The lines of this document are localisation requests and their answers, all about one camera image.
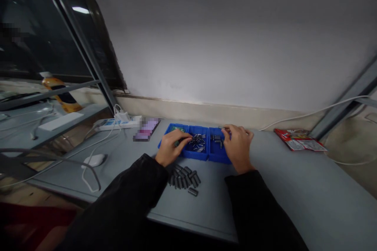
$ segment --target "hand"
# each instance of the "hand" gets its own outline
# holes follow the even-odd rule
[[[250,144],[254,133],[235,125],[225,125],[224,127],[221,131],[225,136],[225,150],[238,174],[241,175],[255,170],[249,157]]]
[[[174,143],[181,139],[183,139],[181,143],[175,147]],[[184,133],[179,129],[169,132],[162,137],[161,146],[157,152],[155,160],[164,167],[170,165],[181,154],[182,149],[191,141],[191,139],[192,136],[190,134]]]

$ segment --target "wall baseboard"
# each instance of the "wall baseboard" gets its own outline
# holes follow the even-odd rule
[[[46,88],[38,83],[0,81],[0,89],[18,93],[46,92]],[[79,103],[105,104],[98,89],[82,88],[71,91]],[[189,122],[210,122],[218,125],[236,124],[249,129],[259,129],[277,120],[291,118],[304,114],[299,111],[251,108],[234,105],[192,104],[167,101],[155,98],[126,96],[116,97],[118,103],[132,115],[143,115],[170,118]],[[297,119],[277,124],[278,128],[312,129],[322,118],[323,113],[303,119]]]

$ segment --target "blue plastic tray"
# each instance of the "blue plastic tray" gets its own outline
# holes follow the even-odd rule
[[[183,149],[183,157],[206,161],[209,153],[209,128],[191,125],[188,127],[188,133],[190,133],[192,136],[194,136],[195,134],[205,134],[206,146],[203,152],[195,152],[192,150],[191,144],[187,144],[186,147]]]
[[[181,127],[181,128],[183,128],[183,129],[185,130],[185,132],[189,132],[189,126],[188,126],[188,125],[182,125],[182,124],[169,124],[168,128],[166,129],[165,134],[168,134],[169,132],[171,132],[173,127]],[[160,146],[161,146],[161,141],[160,141],[160,143],[159,143],[158,146],[157,146],[158,149],[160,149]]]
[[[218,127],[210,127],[209,133],[211,135],[219,135],[221,139],[224,140],[224,134],[221,132],[221,129]],[[219,162],[224,164],[231,164],[227,152],[225,151],[225,146],[220,149],[220,144],[216,143],[214,140],[210,141],[209,144],[209,157],[208,161]]]

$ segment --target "computer mouse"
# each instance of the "computer mouse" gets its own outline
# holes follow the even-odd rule
[[[85,159],[84,163],[89,163],[88,165],[92,166],[92,167],[97,167],[99,165],[101,165],[103,163],[103,159],[106,157],[105,154],[97,154],[97,155],[93,155],[91,158],[88,157]]]

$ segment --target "black sleeve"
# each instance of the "black sleeve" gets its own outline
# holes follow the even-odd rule
[[[144,154],[75,220],[56,250],[126,250],[167,179],[167,170]]]
[[[253,250],[308,250],[258,171],[225,178],[238,241]]]

